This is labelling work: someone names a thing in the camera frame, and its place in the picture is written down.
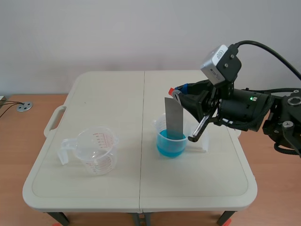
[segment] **clear plastic cup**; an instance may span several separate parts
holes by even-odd
[[[118,139],[105,127],[91,127],[81,132],[77,138],[62,141],[57,152],[62,165],[68,163],[68,151],[81,160],[88,172],[105,174],[110,172],[117,162]]]
[[[191,135],[192,125],[189,121],[183,120],[183,139],[167,138],[165,114],[153,121],[153,125],[157,132],[157,149],[162,155],[174,158],[183,153],[188,136]]]

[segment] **measuring cup handle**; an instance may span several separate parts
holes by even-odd
[[[67,151],[75,150],[76,146],[76,138],[65,139],[62,141],[61,149],[57,152],[57,155],[60,158],[62,165],[67,164],[69,161]]]

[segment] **cable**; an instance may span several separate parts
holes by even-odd
[[[24,104],[20,101],[11,101],[11,100],[0,100],[0,102],[3,101],[3,102],[12,102],[12,103],[18,103],[18,104]]]
[[[12,104],[11,106],[9,106],[9,107],[2,113],[2,115],[4,115],[4,113],[7,112],[7,110],[8,110],[9,108],[11,108],[11,107],[14,106],[14,105],[18,105],[18,104],[19,104],[19,103]]]
[[[285,66],[287,66],[299,78],[299,80],[301,80],[301,74],[297,71],[297,69],[294,68],[287,60],[285,60],[280,54],[278,54],[276,51],[272,50],[270,47],[263,45],[260,42],[251,41],[251,40],[240,41],[238,43],[235,43],[234,45],[238,48],[239,46],[246,45],[246,44],[258,46],[258,47],[264,49],[265,51],[268,51],[270,54],[272,54],[278,60],[280,60]]]
[[[283,93],[283,92],[294,92],[299,88],[280,88],[280,89],[266,89],[266,90],[250,90],[250,89],[243,89],[250,92],[257,92],[257,93]]]
[[[279,147],[279,144],[274,144],[274,149],[282,154],[292,154],[292,155],[298,155],[298,153],[293,149],[286,149]]]
[[[7,103],[7,104],[2,104],[2,105],[0,105],[0,107],[1,107],[1,106],[3,106],[3,105],[12,105],[12,104],[15,104],[15,103]]]

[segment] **empty measuring cup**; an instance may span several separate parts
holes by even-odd
[[[184,151],[188,136],[191,134],[191,124],[189,121],[183,120],[182,139],[172,139],[172,137],[167,136],[165,114],[153,121],[153,125],[157,132],[157,148],[162,155],[176,157]]]
[[[108,128],[92,127],[81,132],[77,138],[63,140],[57,154],[64,165],[68,163],[68,151],[73,151],[90,173],[101,175],[115,167],[117,143],[118,139]]]

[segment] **table surface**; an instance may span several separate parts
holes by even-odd
[[[80,76],[44,133],[47,139],[25,182],[23,197],[43,211],[155,212],[241,210],[256,197],[257,185],[234,130],[209,127],[209,151],[197,144],[179,158],[156,150],[151,121],[164,112],[170,87],[205,79],[201,71],[90,72]],[[189,120],[197,122],[187,112]],[[94,125],[119,137],[116,168],[103,176],[87,174],[70,155],[62,166],[61,141]]]
[[[39,226],[56,223],[50,216],[26,205],[22,187],[45,142],[43,130],[52,112],[64,103],[66,96],[15,95],[9,99],[23,102],[31,100],[34,107],[23,113],[12,107],[0,118],[0,225]],[[7,107],[3,106],[0,114]],[[239,140],[256,177],[258,195],[246,211],[233,215],[231,225],[298,225],[301,221],[300,159],[277,153],[272,140],[262,130],[242,132]],[[161,212],[153,214],[151,220],[156,226],[214,226],[219,214]],[[67,216],[75,226],[96,226],[99,222],[105,222],[108,226],[132,225],[131,217],[122,213],[68,213]]]

